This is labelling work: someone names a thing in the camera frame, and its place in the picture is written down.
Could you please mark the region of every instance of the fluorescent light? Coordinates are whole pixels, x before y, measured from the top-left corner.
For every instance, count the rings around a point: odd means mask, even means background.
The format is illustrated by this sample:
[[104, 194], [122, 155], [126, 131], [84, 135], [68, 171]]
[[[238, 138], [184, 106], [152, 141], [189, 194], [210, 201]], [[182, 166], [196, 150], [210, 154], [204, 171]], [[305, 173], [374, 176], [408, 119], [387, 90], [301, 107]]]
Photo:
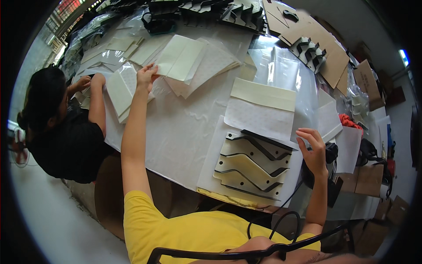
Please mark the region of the fluorescent light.
[[406, 56], [406, 51], [403, 49], [400, 49], [398, 52], [400, 53], [404, 66], [407, 67], [407, 65], [409, 65], [409, 59]]
[[400, 52], [401, 57], [404, 59], [406, 58], [406, 55], [404, 54], [404, 51], [401, 49], [398, 52]]

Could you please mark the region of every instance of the black t-shirt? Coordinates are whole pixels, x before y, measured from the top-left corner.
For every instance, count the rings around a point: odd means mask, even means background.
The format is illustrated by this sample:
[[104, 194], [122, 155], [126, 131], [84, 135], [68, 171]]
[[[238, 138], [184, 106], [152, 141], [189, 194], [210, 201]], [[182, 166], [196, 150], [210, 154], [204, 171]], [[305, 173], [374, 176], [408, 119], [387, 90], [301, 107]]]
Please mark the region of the black t-shirt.
[[72, 103], [62, 123], [26, 146], [46, 173], [79, 183], [95, 181], [101, 163], [114, 151], [101, 128], [88, 120], [88, 111]]

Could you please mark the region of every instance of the woman in yellow shirt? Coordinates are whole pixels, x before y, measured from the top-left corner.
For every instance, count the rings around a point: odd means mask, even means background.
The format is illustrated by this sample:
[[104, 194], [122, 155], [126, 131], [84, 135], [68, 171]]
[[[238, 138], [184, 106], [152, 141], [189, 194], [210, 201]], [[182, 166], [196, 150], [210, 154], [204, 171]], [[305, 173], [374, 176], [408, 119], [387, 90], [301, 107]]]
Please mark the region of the woman in yellow shirt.
[[[267, 249], [275, 243], [290, 244], [282, 235], [252, 224], [248, 239], [248, 222], [227, 212], [195, 212], [167, 219], [154, 206], [145, 169], [146, 104], [152, 82], [157, 78], [157, 66], [150, 64], [137, 73], [137, 87], [130, 108], [129, 119], [122, 140], [122, 174], [124, 192], [124, 236], [131, 263], [146, 263], [154, 248], [171, 248], [199, 252], [243, 252]], [[327, 177], [325, 144], [316, 130], [301, 128], [296, 132], [309, 141], [313, 151], [308, 151], [298, 138], [306, 165], [315, 175], [315, 184], [306, 212], [306, 221], [297, 241], [321, 234], [327, 214]], [[316, 242], [292, 252], [287, 252], [286, 262], [315, 263], [322, 259], [335, 263], [356, 263], [354, 255], [332, 257], [320, 252]], [[206, 261], [162, 256], [160, 263], [212, 264], [233, 261]], [[276, 253], [261, 263], [281, 263]], [[247, 263], [245, 260], [236, 263]]]

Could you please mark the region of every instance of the hand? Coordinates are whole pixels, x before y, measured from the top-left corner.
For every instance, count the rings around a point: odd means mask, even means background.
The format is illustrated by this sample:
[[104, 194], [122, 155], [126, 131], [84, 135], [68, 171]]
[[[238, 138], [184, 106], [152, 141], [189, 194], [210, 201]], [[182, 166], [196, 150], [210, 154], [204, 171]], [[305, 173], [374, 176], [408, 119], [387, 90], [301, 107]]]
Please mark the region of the hand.
[[98, 83], [101, 85], [101, 87], [103, 87], [106, 84], [106, 78], [104, 77], [104, 75], [96, 73], [92, 78], [91, 82]]
[[154, 63], [151, 63], [142, 69], [138, 70], [136, 74], [136, 89], [143, 89], [151, 92], [152, 83], [159, 77], [157, 75], [158, 66], [154, 66]]
[[315, 177], [328, 177], [328, 170], [325, 165], [325, 144], [319, 132], [315, 129], [299, 128], [296, 134], [306, 139], [312, 146], [312, 150], [309, 151], [306, 149], [303, 139], [296, 138], [309, 170]]
[[77, 86], [79, 92], [88, 88], [90, 85], [91, 85], [91, 77], [89, 77], [88, 75], [82, 76], [76, 82], [76, 86]]

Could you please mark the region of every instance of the brown cardboard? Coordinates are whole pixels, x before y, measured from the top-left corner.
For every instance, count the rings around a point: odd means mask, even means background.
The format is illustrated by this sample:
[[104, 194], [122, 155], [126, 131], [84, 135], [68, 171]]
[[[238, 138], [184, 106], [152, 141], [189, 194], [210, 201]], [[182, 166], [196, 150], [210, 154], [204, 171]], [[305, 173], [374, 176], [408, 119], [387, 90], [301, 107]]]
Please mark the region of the brown cardboard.
[[368, 94], [369, 111], [385, 106], [384, 97], [379, 94], [375, 77], [367, 60], [361, 62], [353, 71], [354, 79], [359, 88]]
[[342, 192], [354, 193], [357, 184], [357, 174], [359, 167], [355, 167], [354, 173], [342, 173], [339, 177], [343, 180], [343, 185], [341, 186]]
[[384, 86], [384, 91], [388, 96], [391, 92], [393, 92], [394, 89], [393, 79], [391, 79], [391, 77], [388, 76], [384, 70], [377, 71], [376, 74], [378, 76], [379, 82]]
[[344, 95], [347, 96], [347, 78], [349, 74], [347, 72], [347, 66], [344, 68], [343, 73], [340, 76], [340, 79], [337, 83], [337, 89]]
[[373, 222], [367, 222], [363, 228], [358, 224], [355, 228], [358, 229], [353, 231], [355, 253], [371, 256], [375, 255], [390, 231], [388, 227]]
[[[334, 37], [306, 11], [294, 10], [288, 6], [280, 5], [275, 1], [271, 3], [263, 1], [262, 3], [264, 5], [268, 27], [271, 31], [278, 33], [279, 39], [284, 41], [288, 46], [291, 46], [300, 37], [308, 37], [311, 38], [312, 42], [319, 43], [321, 50], [326, 50], [327, 60], [321, 66], [320, 73], [334, 89], [349, 61], [349, 57], [335, 42]], [[283, 10], [295, 13], [299, 17], [299, 21], [294, 23], [289, 19], [285, 19], [281, 14]], [[346, 86], [342, 82], [339, 89], [345, 91]]]
[[354, 55], [354, 57], [358, 61], [368, 60], [369, 62], [372, 62], [371, 50], [368, 48], [368, 46], [363, 41], [359, 42], [356, 45], [352, 54]]
[[379, 197], [384, 165], [370, 165], [359, 168], [355, 193]]
[[[267, 18], [268, 27], [271, 31], [274, 31], [279, 35], [290, 31], [295, 31], [296, 29], [303, 27], [305, 24], [318, 23], [304, 10], [295, 10], [289, 6], [280, 5], [280, 3], [276, 3], [275, 1], [271, 3], [268, 1], [263, 1], [262, 3], [264, 5], [265, 17]], [[295, 13], [298, 16], [299, 21], [295, 23], [289, 19], [284, 20], [284, 17], [280, 13], [283, 12], [283, 10], [288, 10], [292, 13]], [[294, 42], [286, 42], [286, 44], [289, 46], [293, 43]]]
[[332, 25], [330, 25], [330, 23], [328, 23], [327, 21], [325, 21], [324, 19], [318, 16], [314, 16], [314, 19], [318, 23], [320, 23], [320, 25], [323, 26], [328, 32], [330, 32], [343, 45], [345, 49], [347, 49], [347, 45], [343, 37]]
[[[312, 42], [319, 43], [319, 48], [327, 52], [327, 60], [321, 66], [319, 72], [327, 83], [335, 88], [343, 75], [347, 73], [347, 63], [350, 58], [345, 51], [335, 42], [333, 36], [319, 24], [306, 24], [296, 31], [289, 31], [282, 35], [290, 42], [297, 41], [300, 37], [311, 38]], [[347, 74], [344, 75], [343, 82], [340, 84], [342, 93], [347, 94]]]
[[391, 203], [392, 201], [390, 197], [387, 199], [381, 198], [379, 200], [378, 207], [376, 208], [376, 212], [373, 218], [380, 221], [384, 221], [386, 219], [387, 213], [390, 210]]
[[123, 182], [119, 157], [109, 156], [103, 161], [95, 181], [94, 200], [100, 224], [124, 240]]
[[387, 213], [387, 219], [390, 220], [393, 224], [399, 226], [403, 223], [408, 210], [409, 204], [397, 195], [389, 212]]

